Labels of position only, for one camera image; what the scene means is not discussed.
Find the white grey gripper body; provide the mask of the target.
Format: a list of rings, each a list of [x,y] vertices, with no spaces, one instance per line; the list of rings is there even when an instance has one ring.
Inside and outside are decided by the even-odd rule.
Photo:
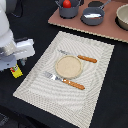
[[[10,55],[6,55],[3,51],[0,51],[0,71],[14,67],[19,59],[33,56],[35,54],[33,44],[34,41],[32,39],[18,42],[16,49]]]

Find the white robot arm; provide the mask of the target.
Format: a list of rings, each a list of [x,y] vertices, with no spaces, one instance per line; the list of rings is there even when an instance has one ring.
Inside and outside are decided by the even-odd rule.
[[[17,0],[0,0],[0,71],[14,67],[18,60],[35,54],[32,39],[14,41],[7,14],[15,10],[16,4]]]

